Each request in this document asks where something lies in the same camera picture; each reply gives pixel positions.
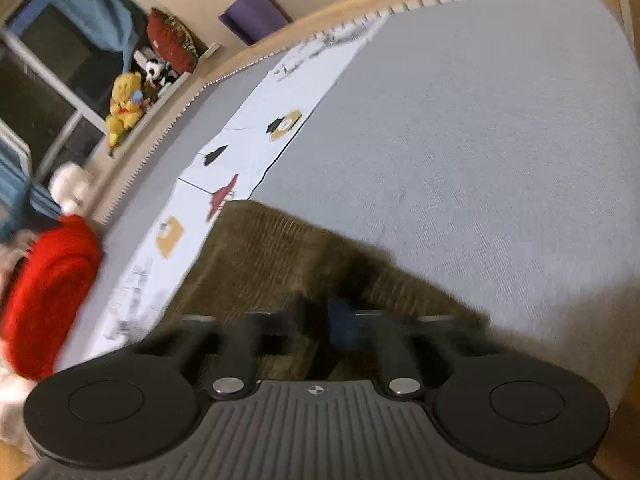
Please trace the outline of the yellow plush toy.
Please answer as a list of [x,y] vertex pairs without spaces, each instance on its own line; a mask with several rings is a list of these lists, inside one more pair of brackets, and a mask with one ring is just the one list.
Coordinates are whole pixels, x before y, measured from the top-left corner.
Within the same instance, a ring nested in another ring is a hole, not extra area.
[[108,107],[110,112],[104,119],[110,156],[142,118],[143,101],[142,76],[139,73],[123,73],[114,80]]

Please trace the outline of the blue hanging cloth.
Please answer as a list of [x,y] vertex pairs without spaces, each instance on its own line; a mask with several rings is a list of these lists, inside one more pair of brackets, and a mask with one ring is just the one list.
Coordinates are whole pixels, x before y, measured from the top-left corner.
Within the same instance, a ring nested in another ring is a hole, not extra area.
[[140,9],[130,0],[48,0],[98,49],[119,52],[122,72],[130,71],[139,41]]

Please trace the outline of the brown corduroy pants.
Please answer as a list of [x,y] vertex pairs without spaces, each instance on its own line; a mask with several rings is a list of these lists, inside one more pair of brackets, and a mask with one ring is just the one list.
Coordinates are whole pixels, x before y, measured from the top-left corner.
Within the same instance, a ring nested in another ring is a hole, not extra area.
[[233,322],[246,312],[306,304],[331,296],[356,309],[423,318],[450,315],[474,328],[480,314],[440,288],[395,266],[385,250],[313,226],[252,200],[224,205],[193,266],[157,326],[186,315]]

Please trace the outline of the panda plush toy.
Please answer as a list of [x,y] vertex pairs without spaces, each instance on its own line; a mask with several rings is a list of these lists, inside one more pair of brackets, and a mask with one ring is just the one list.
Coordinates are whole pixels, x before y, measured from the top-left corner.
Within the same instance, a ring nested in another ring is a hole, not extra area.
[[178,78],[168,63],[160,61],[157,58],[147,60],[144,70],[145,81],[157,89],[163,89],[173,84]]

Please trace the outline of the purple mat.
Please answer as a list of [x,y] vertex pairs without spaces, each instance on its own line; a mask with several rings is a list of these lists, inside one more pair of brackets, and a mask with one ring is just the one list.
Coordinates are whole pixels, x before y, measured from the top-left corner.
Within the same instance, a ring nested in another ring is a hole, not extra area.
[[257,44],[291,23],[274,0],[235,0],[218,20],[243,44]]

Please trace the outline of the dark red cushion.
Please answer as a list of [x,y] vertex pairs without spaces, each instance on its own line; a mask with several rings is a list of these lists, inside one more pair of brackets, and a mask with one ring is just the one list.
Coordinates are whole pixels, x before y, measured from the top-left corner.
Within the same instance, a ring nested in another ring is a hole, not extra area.
[[195,70],[198,50],[190,30],[175,15],[152,8],[146,36],[154,51],[179,75]]

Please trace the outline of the folded red knit blanket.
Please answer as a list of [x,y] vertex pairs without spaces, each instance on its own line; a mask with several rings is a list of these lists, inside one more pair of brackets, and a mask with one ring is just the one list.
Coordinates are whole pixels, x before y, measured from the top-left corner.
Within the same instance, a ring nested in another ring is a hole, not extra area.
[[1,315],[3,356],[15,374],[33,382],[52,375],[102,255],[101,240],[76,214],[37,237]]

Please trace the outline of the white deer print cloth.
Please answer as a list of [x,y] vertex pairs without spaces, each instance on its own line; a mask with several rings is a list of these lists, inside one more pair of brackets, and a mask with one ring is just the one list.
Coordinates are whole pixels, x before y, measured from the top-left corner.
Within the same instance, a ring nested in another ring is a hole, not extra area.
[[364,18],[205,89],[126,189],[104,263],[57,370],[142,339],[160,322],[228,200],[246,200],[384,25]]

